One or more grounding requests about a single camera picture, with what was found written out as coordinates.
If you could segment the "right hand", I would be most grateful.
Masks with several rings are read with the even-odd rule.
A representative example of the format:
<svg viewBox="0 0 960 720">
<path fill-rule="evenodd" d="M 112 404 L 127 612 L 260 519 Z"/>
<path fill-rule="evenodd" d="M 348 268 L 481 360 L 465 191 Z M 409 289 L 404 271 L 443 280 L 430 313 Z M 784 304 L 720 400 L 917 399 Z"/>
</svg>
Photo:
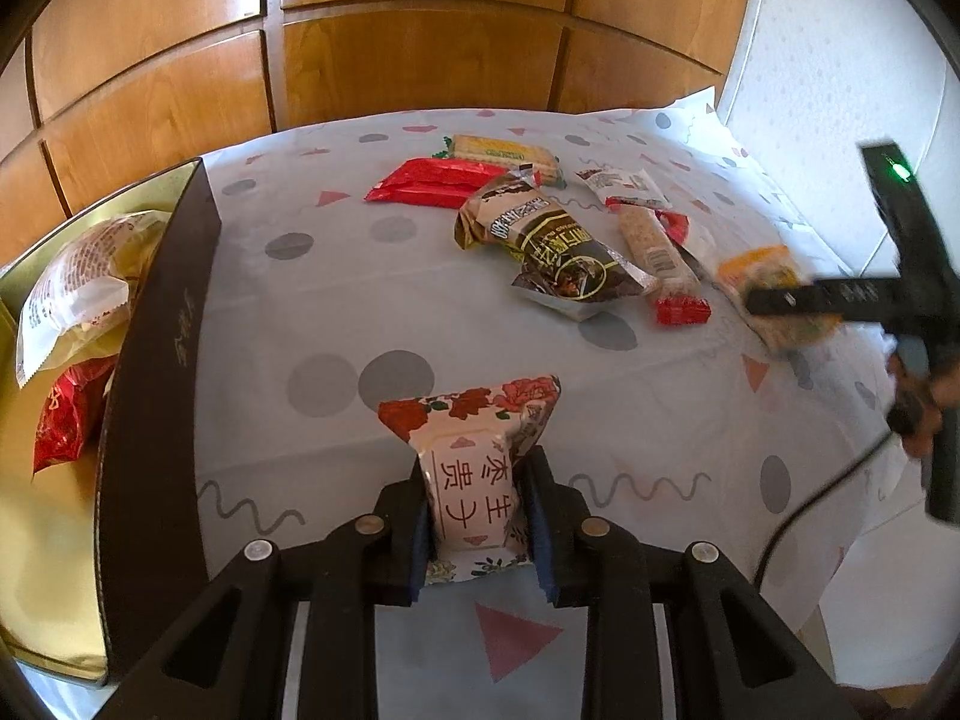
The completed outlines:
<svg viewBox="0 0 960 720">
<path fill-rule="evenodd" d="M 913 376 L 898 353 L 887 362 L 887 371 L 895 380 L 896 405 L 911 415 L 911 429 L 901 436 L 907 456 L 921 460 L 932 452 L 934 438 L 942 431 L 947 410 L 957 408 L 960 400 L 958 358 L 935 366 L 926 377 Z"/>
</svg>

